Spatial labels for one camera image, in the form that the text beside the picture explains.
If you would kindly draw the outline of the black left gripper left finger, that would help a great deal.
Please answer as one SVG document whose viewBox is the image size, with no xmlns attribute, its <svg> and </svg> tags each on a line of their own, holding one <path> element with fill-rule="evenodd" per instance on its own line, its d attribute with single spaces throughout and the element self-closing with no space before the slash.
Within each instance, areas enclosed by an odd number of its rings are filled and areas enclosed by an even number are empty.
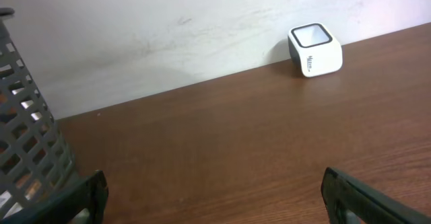
<svg viewBox="0 0 431 224">
<path fill-rule="evenodd" d="M 37 204 L 22 209 L 1 220 L 10 223 L 68 223 L 82 210 L 89 212 L 86 223 L 102 223 L 108 200 L 108 184 L 101 170 L 79 180 L 58 195 L 51 196 Z"/>
</svg>

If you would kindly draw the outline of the white barcode scanner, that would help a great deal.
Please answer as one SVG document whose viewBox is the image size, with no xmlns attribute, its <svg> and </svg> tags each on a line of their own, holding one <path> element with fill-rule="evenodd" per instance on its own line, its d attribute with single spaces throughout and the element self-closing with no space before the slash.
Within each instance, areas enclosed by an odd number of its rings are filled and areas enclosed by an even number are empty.
<svg viewBox="0 0 431 224">
<path fill-rule="evenodd" d="M 292 62 L 304 77 L 334 73 L 343 65 L 343 51 L 338 40 L 320 23 L 292 28 L 288 34 Z"/>
</svg>

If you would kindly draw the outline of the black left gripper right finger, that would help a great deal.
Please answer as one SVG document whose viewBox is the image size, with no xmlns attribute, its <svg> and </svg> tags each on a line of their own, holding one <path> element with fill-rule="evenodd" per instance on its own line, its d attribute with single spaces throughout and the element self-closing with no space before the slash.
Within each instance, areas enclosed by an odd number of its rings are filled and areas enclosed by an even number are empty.
<svg viewBox="0 0 431 224">
<path fill-rule="evenodd" d="M 430 222 L 425 214 L 333 167 L 325 170 L 321 194 L 331 224 Z"/>
</svg>

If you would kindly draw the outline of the grey plastic mesh basket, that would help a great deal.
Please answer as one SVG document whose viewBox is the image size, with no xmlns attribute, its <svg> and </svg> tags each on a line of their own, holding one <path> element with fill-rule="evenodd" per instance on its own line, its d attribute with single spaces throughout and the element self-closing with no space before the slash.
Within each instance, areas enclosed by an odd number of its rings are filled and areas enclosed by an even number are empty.
<svg viewBox="0 0 431 224">
<path fill-rule="evenodd" d="M 58 192 L 74 171 L 75 156 L 2 24 L 1 218 Z"/>
</svg>

